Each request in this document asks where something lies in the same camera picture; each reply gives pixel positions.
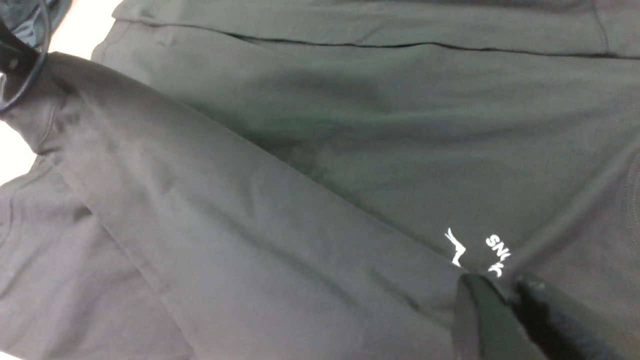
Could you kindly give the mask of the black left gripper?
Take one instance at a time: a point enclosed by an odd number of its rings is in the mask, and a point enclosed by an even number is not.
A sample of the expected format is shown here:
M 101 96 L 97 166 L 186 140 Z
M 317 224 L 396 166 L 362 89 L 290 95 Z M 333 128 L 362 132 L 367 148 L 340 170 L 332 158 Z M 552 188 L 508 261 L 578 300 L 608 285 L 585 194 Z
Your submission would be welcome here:
M 34 86 L 44 67 L 55 30 L 71 0 L 0 2 L 0 111 L 16 105 Z

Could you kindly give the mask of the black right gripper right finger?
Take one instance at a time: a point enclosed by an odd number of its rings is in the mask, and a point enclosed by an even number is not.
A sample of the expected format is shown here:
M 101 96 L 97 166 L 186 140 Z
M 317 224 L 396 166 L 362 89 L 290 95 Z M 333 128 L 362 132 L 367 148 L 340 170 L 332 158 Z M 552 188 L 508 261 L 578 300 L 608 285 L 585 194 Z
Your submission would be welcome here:
M 533 275 L 514 283 L 516 316 L 549 360 L 637 360 L 639 337 Z

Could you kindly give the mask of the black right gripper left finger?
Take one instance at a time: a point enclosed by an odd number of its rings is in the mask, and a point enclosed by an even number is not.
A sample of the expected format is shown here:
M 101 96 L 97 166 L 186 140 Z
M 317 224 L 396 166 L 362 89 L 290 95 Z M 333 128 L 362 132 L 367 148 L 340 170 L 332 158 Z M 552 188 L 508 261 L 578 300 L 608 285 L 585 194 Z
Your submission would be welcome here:
M 484 276 L 462 275 L 452 325 L 457 360 L 544 360 L 518 317 Z

